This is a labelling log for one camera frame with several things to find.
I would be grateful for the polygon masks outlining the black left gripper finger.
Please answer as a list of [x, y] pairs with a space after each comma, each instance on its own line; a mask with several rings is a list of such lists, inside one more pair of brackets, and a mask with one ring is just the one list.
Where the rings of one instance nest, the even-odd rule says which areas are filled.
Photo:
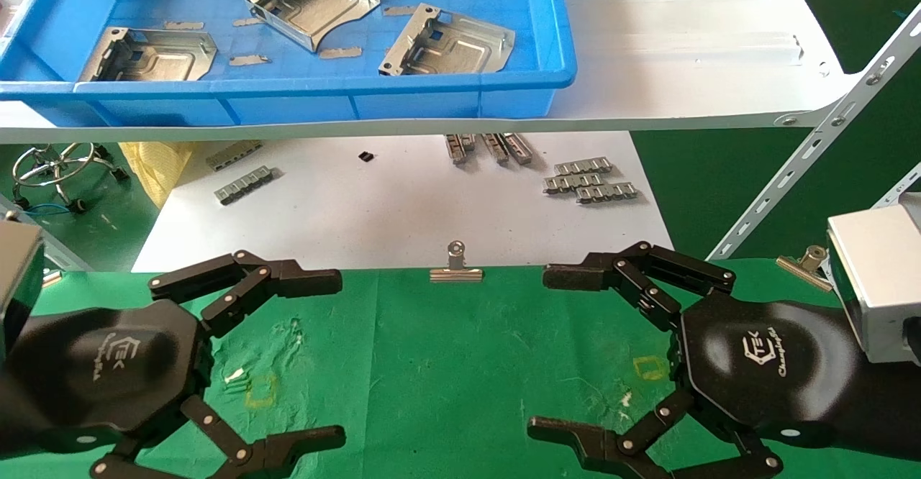
[[[218, 416], [199, 395], [191, 395], [180, 405], [182, 416], [198, 427], [207, 439], [226, 456], [211, 478], [289, 478], [299, 459], [313, 452], [326, 452], [345, 446], [345, 429], [339, 424], [318, 429], [289, 431], [247, 443]], [[92, 478], [178, 478], [138, 465], [142, 445], [138, 439], [123, 439], [90, 469]]]
[[201, 311], [207, 336], [222, 338], [269, 299], [309, 298], [339, 293], [342, 273], [336, 269], [305, 270], [293, 260], [264, 260], [251, 252], [234, 252], [155, 276], [149, 290], [155, 300], [183, 304], [221, 292]]

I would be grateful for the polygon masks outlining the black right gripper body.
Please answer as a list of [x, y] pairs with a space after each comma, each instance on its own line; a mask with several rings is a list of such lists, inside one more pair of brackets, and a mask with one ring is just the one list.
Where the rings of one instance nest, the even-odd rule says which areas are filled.
[[708, 296], [681, 316], [687, 380], [717, 419], [763, 439], [829, 447], [864, 364], [842, 309]]

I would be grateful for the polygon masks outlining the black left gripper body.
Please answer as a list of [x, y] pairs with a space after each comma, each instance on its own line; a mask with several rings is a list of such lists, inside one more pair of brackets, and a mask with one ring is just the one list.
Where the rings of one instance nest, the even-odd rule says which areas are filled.
[[158, 445], [213, 363], [198, 319], [171, 300], [32, 317], [14, 344], [14, 456]]

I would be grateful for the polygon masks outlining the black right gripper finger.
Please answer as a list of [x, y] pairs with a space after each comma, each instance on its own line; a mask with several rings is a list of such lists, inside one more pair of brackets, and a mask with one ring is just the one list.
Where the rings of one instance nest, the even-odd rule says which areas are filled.
[[681, 304], [659, 282], [704, 298], [731, 293], [735, 275], [728, 269], [638, 241], [621, 252], [590, 252], [579, 264], [548, 264], [543, 285], [555, 290], [614, 290], [662, 332], [680, 327]]
[[527, 435], [570, 447], [585, 470], [620, 478], [773, 478], [783, 472], [783, 460], [750, 431], [728, 431], [728, 440], [739, 450], [737, 457], [676, 470], [658, 465], [648, 455], [649, 447], [696, 407], [693, 394], [677, 390], [624, 435], [598, 424], [542, 416], [527, 421]]

